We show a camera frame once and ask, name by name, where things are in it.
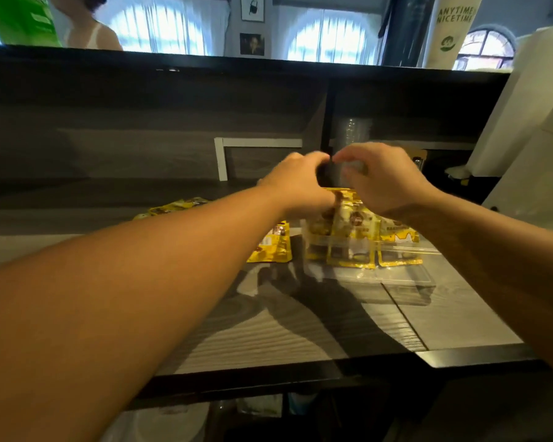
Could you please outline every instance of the hand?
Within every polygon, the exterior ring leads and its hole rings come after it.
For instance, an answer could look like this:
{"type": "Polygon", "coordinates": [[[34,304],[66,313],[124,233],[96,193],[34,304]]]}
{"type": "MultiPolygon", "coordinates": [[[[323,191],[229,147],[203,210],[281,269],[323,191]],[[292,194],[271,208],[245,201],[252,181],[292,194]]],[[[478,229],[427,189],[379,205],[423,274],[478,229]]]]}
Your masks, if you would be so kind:
{"type": "Polygon", "coordinates": [[[412,206],[435,200],[441,191],[422,175],[404,149],[381,142],[351,144],[332,158],[334,163],[361,161],[367,174],[346,165],[342,174],[374,213],[402,220],[412,206]]]}
{"type": "Polygon", "coordinates": [[[283,208],[284,217],[304,219],[334,207],[336,196],[317,184],[316,170],[330,161],[323,152],[305,156],[293,152],[282,160],[258,186],[271,190],[283,208]]]}

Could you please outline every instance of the woman's hair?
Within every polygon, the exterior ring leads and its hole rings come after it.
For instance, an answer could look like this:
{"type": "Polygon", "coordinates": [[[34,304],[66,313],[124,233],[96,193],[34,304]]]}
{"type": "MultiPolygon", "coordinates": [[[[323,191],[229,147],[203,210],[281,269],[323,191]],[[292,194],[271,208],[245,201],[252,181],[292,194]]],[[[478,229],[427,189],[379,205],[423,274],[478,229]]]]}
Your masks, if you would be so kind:
{"type": "Polygon", "coordinates": [[[90,12],[94,13],[96,9],[103,6],[106,2],[107,0],[84,0],[84,6],[86,6],[90,12]]]}

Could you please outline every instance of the green bag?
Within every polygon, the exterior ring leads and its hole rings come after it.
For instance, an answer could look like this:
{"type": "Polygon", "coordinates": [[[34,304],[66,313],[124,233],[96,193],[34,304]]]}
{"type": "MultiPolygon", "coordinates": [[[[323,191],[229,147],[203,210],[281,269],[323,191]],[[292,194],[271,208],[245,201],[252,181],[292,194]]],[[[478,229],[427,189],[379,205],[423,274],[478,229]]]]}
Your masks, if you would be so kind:
{"type": "Polygon", "coordinates": [[[47,0],[0,0],[0,41],[61,47],[47,0]]]}

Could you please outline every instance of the forearm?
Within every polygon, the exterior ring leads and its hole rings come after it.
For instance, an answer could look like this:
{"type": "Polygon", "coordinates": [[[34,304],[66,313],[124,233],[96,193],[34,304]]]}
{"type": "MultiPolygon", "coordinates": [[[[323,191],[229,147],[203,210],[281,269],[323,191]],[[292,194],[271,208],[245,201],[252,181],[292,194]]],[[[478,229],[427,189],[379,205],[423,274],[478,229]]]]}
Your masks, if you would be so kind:
{"type": "Polygon", "coordinates": [[[402,219],[553,365],[553,232],[446,194],[402,219]]]}
{"type": "Polygon", "coordinates": [[[27,440],[46,422],[54,440],[94,437],[280,220],[269,193],[121,224],[1,268],[0,416],[17,416],[27,440]]]}

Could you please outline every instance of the framed picture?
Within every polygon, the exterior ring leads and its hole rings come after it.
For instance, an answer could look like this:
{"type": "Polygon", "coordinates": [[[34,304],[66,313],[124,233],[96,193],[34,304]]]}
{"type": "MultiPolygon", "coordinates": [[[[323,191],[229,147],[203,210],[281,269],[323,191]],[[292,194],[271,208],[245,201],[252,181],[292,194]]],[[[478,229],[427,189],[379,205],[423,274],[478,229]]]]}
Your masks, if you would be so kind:
{"type": "Polygon", "coordinates": [[[242,2],[242,20],[264,21],[264,0],[240,0],[242,2]]]}
{"type": "Polygon", "coordinates": [[[241,32],[240,54],[244,56],[264,56],[264,36],[262,34],[241,32]]]}

